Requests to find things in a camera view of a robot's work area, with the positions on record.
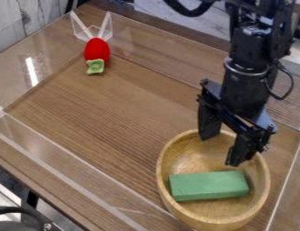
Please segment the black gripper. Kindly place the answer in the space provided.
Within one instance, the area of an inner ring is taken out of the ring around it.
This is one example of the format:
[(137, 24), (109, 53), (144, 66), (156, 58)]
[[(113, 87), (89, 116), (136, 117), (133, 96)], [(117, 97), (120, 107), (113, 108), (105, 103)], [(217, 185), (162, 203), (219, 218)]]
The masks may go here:
[(277, 132), (267, 112), (279, 68), (244, 67), (233, 59), (224, 62), (223, 83), (204, 79), (199, 96), (199, 134), (205, 141), (220, 134), (225, 124), (236, 136), (225, 164), (239, 167), (269, 148), (269, 138)]

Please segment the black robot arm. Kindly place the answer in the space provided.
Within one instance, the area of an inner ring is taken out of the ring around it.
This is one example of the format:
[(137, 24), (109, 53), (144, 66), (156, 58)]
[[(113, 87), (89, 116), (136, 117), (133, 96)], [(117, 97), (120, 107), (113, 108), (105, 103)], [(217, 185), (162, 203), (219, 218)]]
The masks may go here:
[(237, 133), (225, 163), (239, 166), (268, 149), (269, 138), (277, 133), (267, 111), (273, 97), (289, 95), (273, 91), (280, 72), (288, 69), (281, 58), (293, 45), (295, 0), (199, 0), (195, 9), (180, 0), (164, 0), (181, 15), (197, 17), (217, 1), (224, 1), (231, 17), (231, 52), (224, 61), (225, 75), (219, 83), (201, 80), (199, 95), (199, 134), (208, 140), (227, 125)]

